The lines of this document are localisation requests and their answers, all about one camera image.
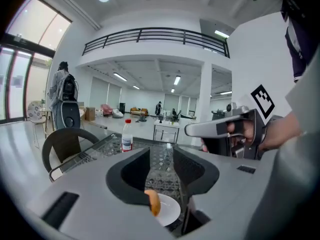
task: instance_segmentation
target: cardboard box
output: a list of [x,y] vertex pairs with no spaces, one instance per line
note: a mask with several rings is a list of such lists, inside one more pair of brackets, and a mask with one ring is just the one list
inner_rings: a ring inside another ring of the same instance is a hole
[[95,107],[86,107],[85,117],[84,118],[87,121],[96,120],[96,108]]

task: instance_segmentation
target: black vent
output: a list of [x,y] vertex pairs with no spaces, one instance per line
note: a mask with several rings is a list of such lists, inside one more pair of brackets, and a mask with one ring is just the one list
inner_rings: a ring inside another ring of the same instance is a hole
[[254,174],[256,171],[256,168],[245,166],[245,165],[240,165],[237,169],[249,174]]
[[43,215],[42,219],[56,230],[59,229],[78,197],[78,194],[64,192]]

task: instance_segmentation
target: white plastic bottle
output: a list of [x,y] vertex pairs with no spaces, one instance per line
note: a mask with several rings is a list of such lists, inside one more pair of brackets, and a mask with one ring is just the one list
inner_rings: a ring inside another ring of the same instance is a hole
[[122,152],[128,152],[132,150],[132,143],[134,137],[131,130],[131,119],[125,120],[125,125],[122,131]]

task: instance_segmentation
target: pink chair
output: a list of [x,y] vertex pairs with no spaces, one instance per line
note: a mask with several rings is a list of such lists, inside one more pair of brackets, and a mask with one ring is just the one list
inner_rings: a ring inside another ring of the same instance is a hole
[[102,104],[101,109],[103,110],[103,116],[108,117],[112,115],[113,108],[110,107],[108,104]]

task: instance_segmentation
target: floor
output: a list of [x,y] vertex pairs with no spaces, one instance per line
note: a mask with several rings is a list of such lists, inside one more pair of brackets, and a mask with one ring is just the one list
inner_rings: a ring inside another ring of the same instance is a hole
[[[93,121],[94,124],[97,124],[102,127],[107,127],[108,130],[116,132],[116,133],[122,133],[123,128],[125,126],[125,119],[131,119],[131,127],[132,127],[132,135],[133,137],[138,137],[142,139],[152,140],[153,134],[154,134],[154,123],[156,120],[156,117],[146,116],[146,122],[136,122],[140,117],[138,115],[130,115],[129,113],[125,113],[123,118],[113,118],[111,116],[103,117],[103,116],[97,116],[95,118],[95,121]],[[198,138],[192,138],[189,136],[186,136],[184,131],[184,125],[180,122],[180,130],[178,135],[177,144],[180,145],[193,145],[193,146],[200,146],[200,140]],[[156,141],[161,140],[162,130],[164,132],[163,138],[167,141],[173,142],[174,140],[174,133],[177,132],[174,128],[169,127],[156,127],[157,133],[155,136]]]
[[[90,123],[83,123],[85,130],[103,139],[108,130]],[[10,189],[12,199],[19,205],[25,205],[32,198],[42,193],[51,184],[41,156],[45,136],[41,125],[35,131],[38,143],[34,143],[33,124],[30,121],[0,125],[0,173],[5,186]],[[82,150],[90,143],[82,141]],[[58,158],[50,155],[50,164],[60,164]]]

